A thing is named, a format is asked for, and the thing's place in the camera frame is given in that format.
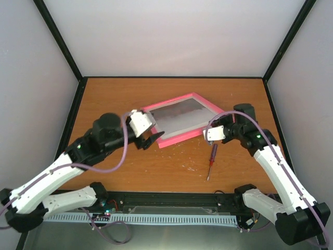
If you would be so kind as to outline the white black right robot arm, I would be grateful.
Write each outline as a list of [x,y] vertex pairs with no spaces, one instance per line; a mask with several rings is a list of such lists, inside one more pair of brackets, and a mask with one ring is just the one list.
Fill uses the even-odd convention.
[[325,228],[330,216],[328,205],[318,203],[301,184],[272,133],[259,126],[251,104],[238,104],[232,111],[216,115],[209,121],[203,135],[208,143],[221,141],[226,144],[238,140],[264,169],[280,201],[262,194],[251,185],[244,185],[240,191],[241,204],[269,220],[284,243],[294,245],[307,241],[319,248],[330,246]]

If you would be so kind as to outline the pink picture frame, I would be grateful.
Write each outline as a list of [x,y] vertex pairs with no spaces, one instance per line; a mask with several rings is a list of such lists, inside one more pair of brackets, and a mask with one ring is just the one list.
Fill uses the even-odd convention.
[[157,139],[159,148],[202,135],[202,130],[221,108],[197,93],[188,93],[145,106],[142,110],[153,118],[152,133],[164,132]]

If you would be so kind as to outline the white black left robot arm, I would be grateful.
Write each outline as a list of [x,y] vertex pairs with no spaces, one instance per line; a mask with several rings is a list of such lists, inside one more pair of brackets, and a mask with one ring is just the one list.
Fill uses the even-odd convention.
[[164,134],[157,132],[144,138],[155,124],[153,117],[141,110],[132,110],[122,117],[114,113],[101,115],[40,174],[21,187],[1,190],[1,214],[7,222],[4,229],[25,233],[55,214],[80,207],[104,209],[108,192],[100,182],[62,194],[53,192],[87,170],[116,171],[125,160],[129,144],[146,150]]

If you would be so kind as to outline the purple red screwdriver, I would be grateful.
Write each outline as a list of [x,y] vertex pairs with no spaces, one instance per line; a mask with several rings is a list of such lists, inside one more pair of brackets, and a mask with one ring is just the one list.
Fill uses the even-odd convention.
[[217,147],[218,147],[217,144],[213,144],[212,152],[211,152],[210,159],[209,159],[209,171],[208,171],[208,175],[207,175],[207,181],[210,180],[210,175],[211,175],[211,171],[212,171],[212,166],[213,166],[213,164],[214,164],[215,157],[216,157]]

